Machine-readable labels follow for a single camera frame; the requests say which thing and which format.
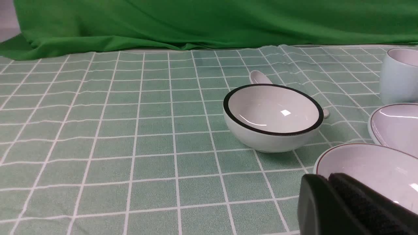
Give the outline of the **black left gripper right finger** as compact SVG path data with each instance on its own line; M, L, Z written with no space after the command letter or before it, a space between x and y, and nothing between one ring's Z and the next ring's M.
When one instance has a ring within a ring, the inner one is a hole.
M417 214L393 202L344 173L332 173L329 182L355 218L373 235L416 235Z

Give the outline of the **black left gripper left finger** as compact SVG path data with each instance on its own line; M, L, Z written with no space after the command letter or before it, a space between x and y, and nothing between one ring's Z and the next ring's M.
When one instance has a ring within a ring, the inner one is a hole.
M316 174L301 178L297 203L301 235L367 235L328 180Z

